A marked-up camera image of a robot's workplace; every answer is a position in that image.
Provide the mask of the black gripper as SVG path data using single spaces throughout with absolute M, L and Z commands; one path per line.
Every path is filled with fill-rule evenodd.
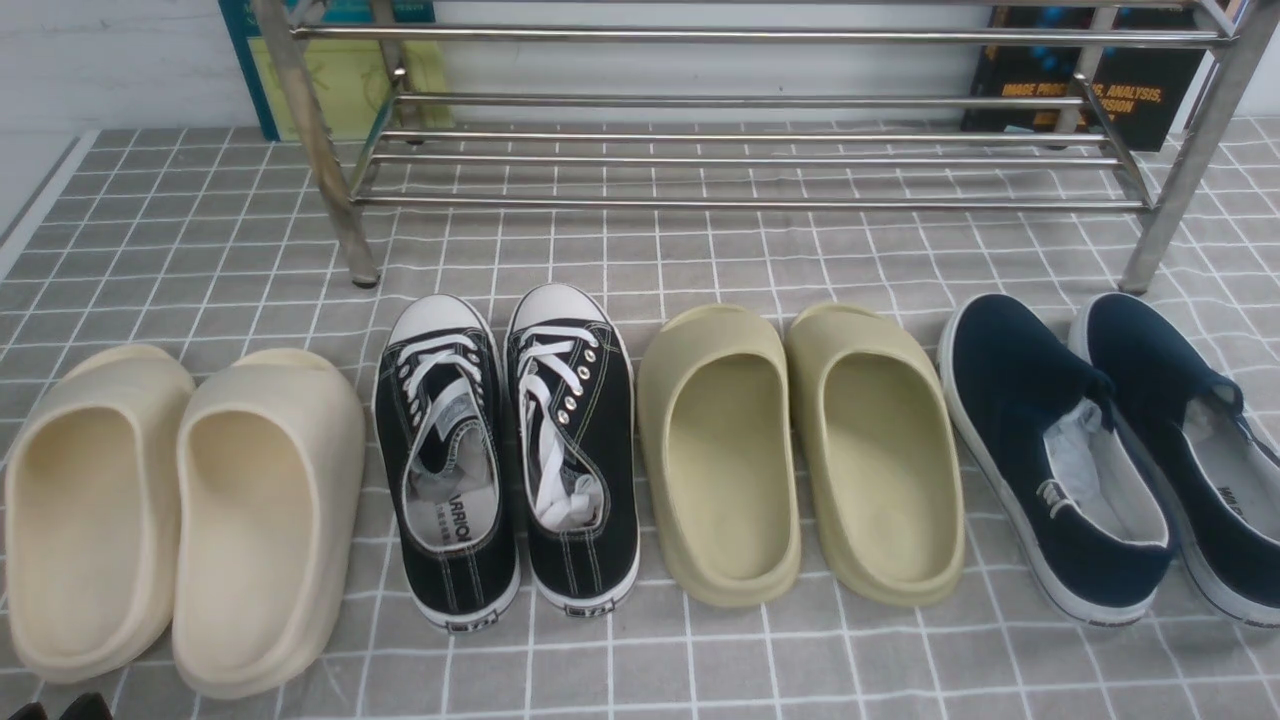
M 41 702 L 29 702 L 13 712 L 10 720 L 47 720 L 51 716 Z M 61 720 L 113 720 L 109 702 L 99 692 L 76 697 L 61 712 Z

